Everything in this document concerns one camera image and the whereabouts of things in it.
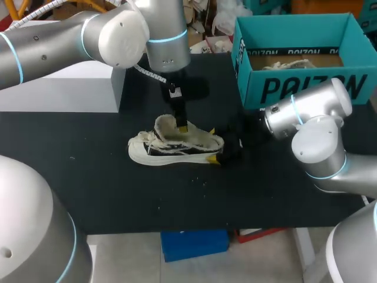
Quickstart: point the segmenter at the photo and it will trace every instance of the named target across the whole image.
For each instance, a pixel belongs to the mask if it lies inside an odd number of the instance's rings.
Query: blue box
[[[253,71],[252,55],[338,54],[344,67]],[[242,17],[232,62],[246,109],[263,108],[328,78],[343,81],[353,104],[377,84],[377,53],[352,14]]]
[[[364,0],[358,22],[365,33],[377,30],[377,0]]]
[[[166,262],[226,252],[229,237],[226,230],[195,232],[162,232],[161,246]]]
[[[278,6],[286,5],[290,0],[243,0],[243,5],[253,11],[253,15],[264,15]]]
[[[359,18],[370,18],[377,16],[377,0],[364,0]]]

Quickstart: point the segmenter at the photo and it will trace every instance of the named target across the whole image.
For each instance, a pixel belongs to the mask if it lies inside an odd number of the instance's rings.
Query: black table surface
[[[230,56],[193,56],[187,72],[210,87],[208,97],[187,103],[189,120],[205,130],[226,124],[240,107]],[[245,152],[226,168],[134,163],[128,139],[170,111],[158,82],[129,70],[119,114],[1,113],[0,154],[42,174],[88,234],[333,226],[363,206],[360,196],[317,190],[290,139]],[[354,106],[342,134],[347,151],[377,154],[370,104]]]

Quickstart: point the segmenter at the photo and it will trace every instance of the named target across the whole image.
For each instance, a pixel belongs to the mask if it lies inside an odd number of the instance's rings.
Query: shoe tongue
[[[166,139],[166,136],[179,134],[176,119],[173,115],[161,115],[156,120],[153,132],[159,140],[161,140],[162,142],[167,142],[168,140]]]

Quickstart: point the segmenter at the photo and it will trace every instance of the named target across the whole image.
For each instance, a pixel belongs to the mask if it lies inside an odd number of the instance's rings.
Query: teal cardboard box
[[[365,33],[377,30],[377,0],[364,0],[358,22]]]
[[[243,5],[253,11],[253,15],[264,15],[278,6],[286,5],[290,0],[243,0]]]
[[[254,71],[249,56],[337,54],[343,67]],[[246,109],[263,108],[329,78],[339,78],[353,104],[377,85],[377,52],[352,14],[238,18],[232,62]]]

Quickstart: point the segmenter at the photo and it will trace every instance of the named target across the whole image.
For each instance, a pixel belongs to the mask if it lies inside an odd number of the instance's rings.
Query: sneaker
[[[172,115],[156,119],[153,131],[141,131],[128,142],[128,154],[137,163],[162,166],[170,163],[211,163],[209,159],[224,147],[224,140],[187,122],[180,133]]]
[[[288,64],[281,64],[280,62],[276,62],[272,65],[272,67],[263,67],[263,70],[286,70],[286,69],[307,69],[307,68],[315,68],[308,59],[304,60],[297,60]]]

